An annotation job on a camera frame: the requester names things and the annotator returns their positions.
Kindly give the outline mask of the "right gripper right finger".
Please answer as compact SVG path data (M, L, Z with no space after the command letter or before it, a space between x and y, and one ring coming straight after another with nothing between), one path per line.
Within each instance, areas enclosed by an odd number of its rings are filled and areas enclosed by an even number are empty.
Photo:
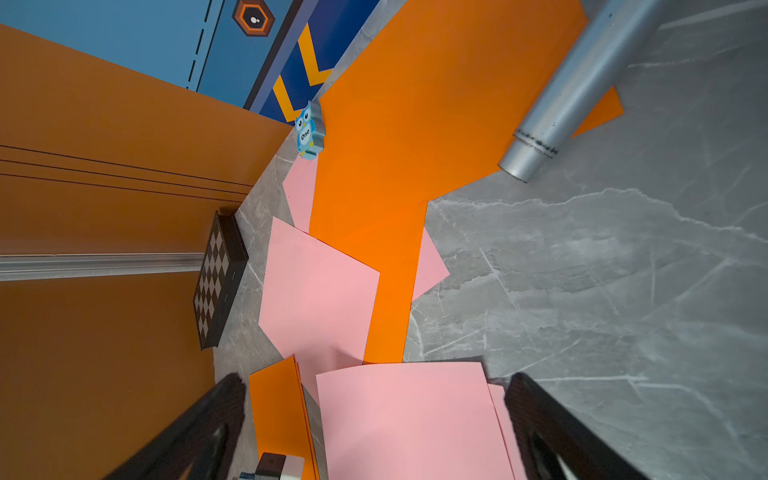
M529 479L647 479L526 373L511 377L504 401Z

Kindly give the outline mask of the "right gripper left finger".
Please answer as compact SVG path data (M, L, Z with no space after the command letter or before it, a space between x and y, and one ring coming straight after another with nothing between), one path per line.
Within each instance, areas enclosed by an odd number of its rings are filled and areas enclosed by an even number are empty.
M226 375L109 479L226 479L245 419L246 385Z

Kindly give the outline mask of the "orange paper front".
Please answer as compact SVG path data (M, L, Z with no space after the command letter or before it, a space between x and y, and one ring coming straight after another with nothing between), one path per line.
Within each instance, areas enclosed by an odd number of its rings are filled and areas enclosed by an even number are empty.
M257 450L304 460L301 479L319 479L309 416L295 357L290 356L249 377Z

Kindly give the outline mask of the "orange paper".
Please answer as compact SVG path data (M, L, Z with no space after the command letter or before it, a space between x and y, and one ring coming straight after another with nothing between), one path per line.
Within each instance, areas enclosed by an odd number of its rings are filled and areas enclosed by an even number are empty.
M309 416L295 357L290 356L249 377L257 450L304 460L301 479L319 479Z
M322 97L311 234L380 273L363 360L402 360L430 201L494 173L587 18L578 1L408 1Z

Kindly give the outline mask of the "pink paper top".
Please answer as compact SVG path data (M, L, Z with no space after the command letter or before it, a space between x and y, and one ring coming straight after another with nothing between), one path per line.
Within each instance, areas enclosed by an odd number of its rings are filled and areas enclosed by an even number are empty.
M514 479L527 480L528 477L522 462L513 423L505 404L505 390L502 386L494 384L489 384L488 389L496 410Z

